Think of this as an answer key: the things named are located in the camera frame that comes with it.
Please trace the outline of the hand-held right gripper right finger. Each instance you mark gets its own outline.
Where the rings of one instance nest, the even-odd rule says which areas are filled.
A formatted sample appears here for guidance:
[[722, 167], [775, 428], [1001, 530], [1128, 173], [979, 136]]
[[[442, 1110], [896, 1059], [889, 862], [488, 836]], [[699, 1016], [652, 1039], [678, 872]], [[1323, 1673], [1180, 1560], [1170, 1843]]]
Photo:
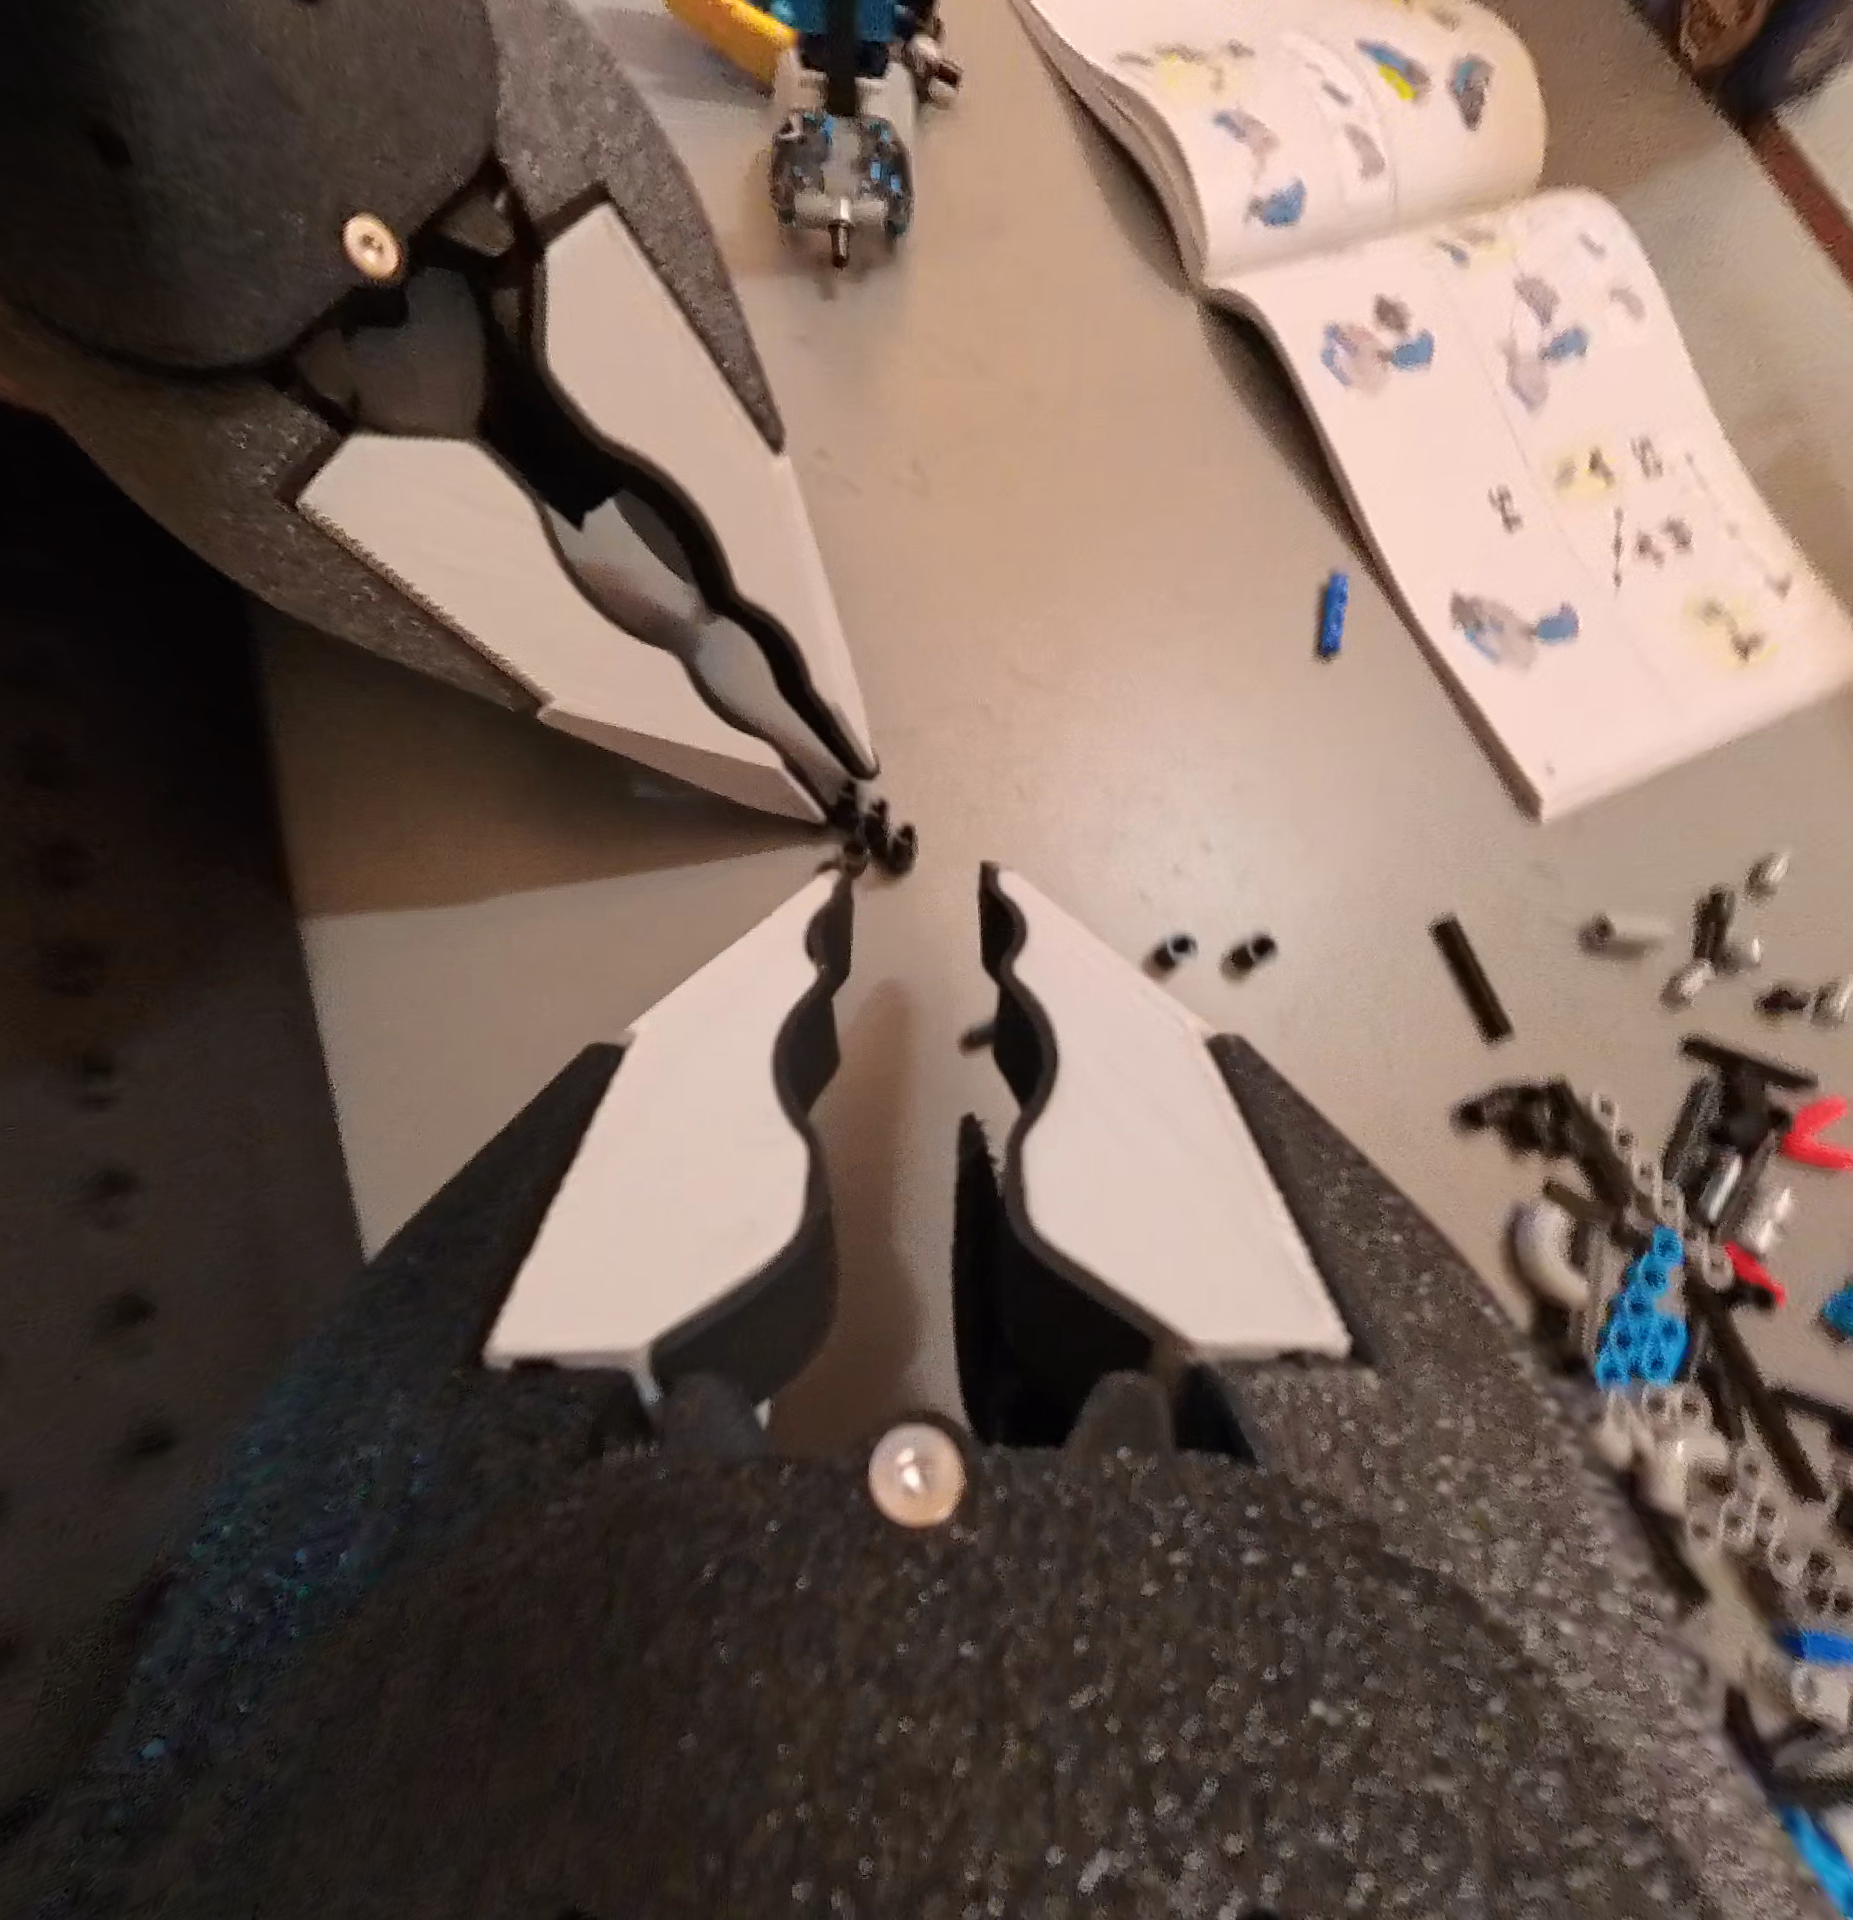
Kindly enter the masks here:
[[1348, 1360], [1216, 1027], [1005, 862], [979, 869], [979, 962], [1035, 1264], [1195, 1362]]

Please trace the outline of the pile of loose toy bricks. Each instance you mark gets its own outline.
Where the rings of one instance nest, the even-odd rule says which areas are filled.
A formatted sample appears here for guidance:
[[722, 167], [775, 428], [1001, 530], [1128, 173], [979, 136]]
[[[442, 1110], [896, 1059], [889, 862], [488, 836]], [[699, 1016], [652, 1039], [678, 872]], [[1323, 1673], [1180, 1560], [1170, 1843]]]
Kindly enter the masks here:
[[[1853, 1913], [1853, 1394], [1756, 1349], [1789, 1304], [1771, 1259], [1801, 1176], [1853, 1176], [1853, 1099], [1699, 1027], [1681, 1057], [1699, 1071], [1657, 1146], [1568, 1078], [1492, 1080], [1450, 1129], [1573, 1171], [1509, 1210], [1509, 1264], [1555, 1369], [1588, 1388], [1595, 1451], [1681, 1596], [1732, 1754]], [[1853, 1273], [1807, 1326], [1853, 1353]]]

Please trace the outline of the black studded mat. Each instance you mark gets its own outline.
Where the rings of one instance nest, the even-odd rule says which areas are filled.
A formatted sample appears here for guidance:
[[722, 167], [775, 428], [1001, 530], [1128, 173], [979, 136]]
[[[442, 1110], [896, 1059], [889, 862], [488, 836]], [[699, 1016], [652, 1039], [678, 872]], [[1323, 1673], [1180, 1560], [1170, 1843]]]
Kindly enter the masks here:
[[358, 1257], [246, 595], [0, 404], [0, 1843]]

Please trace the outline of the black connector brick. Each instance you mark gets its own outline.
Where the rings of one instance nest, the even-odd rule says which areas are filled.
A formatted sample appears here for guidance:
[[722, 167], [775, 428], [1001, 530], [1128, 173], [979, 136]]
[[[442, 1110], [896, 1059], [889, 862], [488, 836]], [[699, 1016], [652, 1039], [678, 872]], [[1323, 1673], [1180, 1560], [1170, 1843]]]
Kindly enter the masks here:
[[881, 792], [862, 777], [844, 777], [822, 815], [834, 846], [819, 860], [819, 872], [842, 878], [907, 878], [920, 855], [920, 836], [911, 819], [901, 819]]

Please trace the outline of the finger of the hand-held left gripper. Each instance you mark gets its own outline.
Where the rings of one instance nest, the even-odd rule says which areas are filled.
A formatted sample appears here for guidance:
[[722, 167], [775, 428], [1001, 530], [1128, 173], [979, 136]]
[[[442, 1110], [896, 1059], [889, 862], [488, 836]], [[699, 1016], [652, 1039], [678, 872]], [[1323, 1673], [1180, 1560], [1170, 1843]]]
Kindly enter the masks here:
[[294, 502], [525, 684], [548, 730], [744, 810], [822, 819], [769, 737], [722, 717], [678, 654], [625, 632], [585, 590], [533, 493], [485, 446], [351, 432]]
[[793, 682], [790, 704], [877, 775], [859, 672], [793, 458], [769, 446], [621, 208], [538, 256], [538, 366], [565, 409], [671, 510], [704, 595]]

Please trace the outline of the blue yellow brick assembly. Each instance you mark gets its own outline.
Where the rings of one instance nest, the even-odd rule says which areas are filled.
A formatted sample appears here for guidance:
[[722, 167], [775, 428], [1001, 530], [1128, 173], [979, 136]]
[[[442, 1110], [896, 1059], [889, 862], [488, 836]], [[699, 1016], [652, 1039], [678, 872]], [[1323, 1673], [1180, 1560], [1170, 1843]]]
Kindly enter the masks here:
[[964, 87], [936, 0], [670, 0], [664, 13], [769, 91], [764, 195], [782, 235], [822, 242], [835, 275], [854, 242], [907, 235], [918, 110]]

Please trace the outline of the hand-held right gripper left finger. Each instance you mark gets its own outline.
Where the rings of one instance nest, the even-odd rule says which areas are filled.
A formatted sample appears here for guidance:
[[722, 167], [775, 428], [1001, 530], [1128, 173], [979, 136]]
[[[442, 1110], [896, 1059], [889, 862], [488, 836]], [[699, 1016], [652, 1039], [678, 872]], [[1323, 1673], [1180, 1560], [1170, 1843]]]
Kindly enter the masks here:
[[819, 872], [645, 1005], [485, 1331], [494, 1371], [780, 1399], [835, 1304], [814, 1099], [842, 1065], [850, 878]]

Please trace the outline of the toy instruction booklet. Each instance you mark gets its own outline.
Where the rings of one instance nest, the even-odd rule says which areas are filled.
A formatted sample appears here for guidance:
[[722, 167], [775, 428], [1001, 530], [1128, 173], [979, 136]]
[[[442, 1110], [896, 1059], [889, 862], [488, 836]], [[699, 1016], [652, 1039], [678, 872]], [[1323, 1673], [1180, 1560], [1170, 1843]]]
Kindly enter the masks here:
[[1535, 819], [1853, 684], [1636, 227], [1539, 189], [1484, 5], [1039, 0], [1019, 20], [1258, 326], [1435, 672]]

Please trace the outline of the grey desk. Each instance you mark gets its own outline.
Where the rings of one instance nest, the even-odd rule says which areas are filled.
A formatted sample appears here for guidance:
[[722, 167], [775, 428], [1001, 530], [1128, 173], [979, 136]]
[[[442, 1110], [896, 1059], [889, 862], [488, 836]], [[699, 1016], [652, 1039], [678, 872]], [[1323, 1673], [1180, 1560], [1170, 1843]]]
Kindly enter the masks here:
[[[664, 5], [579, 5], [699, 183], [769, 371], [918, 872], [862, 882], [814, 1120], [842, 1311], [775, 1409], [829, 1451], [957, 1411], [954, 1140], [1009, 1096], [979, 862], [1123, 959], [1200, 937], [1170, 991], [1258, 1040], [1520, 1311], [1539, 1183], [1450, 1103], [1504, 1078], [1609, 1090], [1645, 1134], [1691, 1065], [1662, 966], [1588, 914], [1686, 923], [1758, 855], [1770, 966], [1703, 1031], [1853, 1099], [1853, 691], [1560, 822], [1533, 822], [1387, 595], [1258, 335], [1200, 305], [1151, 186], [1005, 5], [947, 5], [965, 87], [931, 115], [918, 227], [835, 286], [762, 189], [764, 106]], [[1342, 659], [1313, 659], [1327, 568]], [[255, 616], [276, 795], [362, 1246], [379, 1252], [585, 1040], [793, 893], [819, 843], [671, 792], [503, 706]], [[1486, 1046], [1428, 923], [1461, 916], [1514, 1039]], [[1225, 977], [1252, 932], [1280, 959]]]

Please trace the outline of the black axle tube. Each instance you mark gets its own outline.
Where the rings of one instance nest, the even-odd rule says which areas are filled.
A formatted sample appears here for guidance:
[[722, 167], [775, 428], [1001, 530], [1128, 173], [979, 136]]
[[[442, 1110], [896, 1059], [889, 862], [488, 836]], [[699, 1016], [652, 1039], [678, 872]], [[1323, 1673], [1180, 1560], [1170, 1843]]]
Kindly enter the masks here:
[[1486, 1046], [1509, 1040], [1514, 1039], [1514, 1018], [1509, 1018], [1504, 999], [1496, 991], [1496, 986], [1492, 986], [1492, 977], [1486, 977], [1486, 966], [1484, 966], [1484, 959], [1477, 959], [1465, 923], [1461, 916], [1437, 916], [1437, 923], [1428, 923], [1428, 940], [1435, 940], [1435, 949], [1441, 959], [1441, 972], [1450, 977], [1450, 986], [1456, 986], [1456, 991], [1465, 1000], [1465, 1016], [1477, 1027], [1477, 1039]]

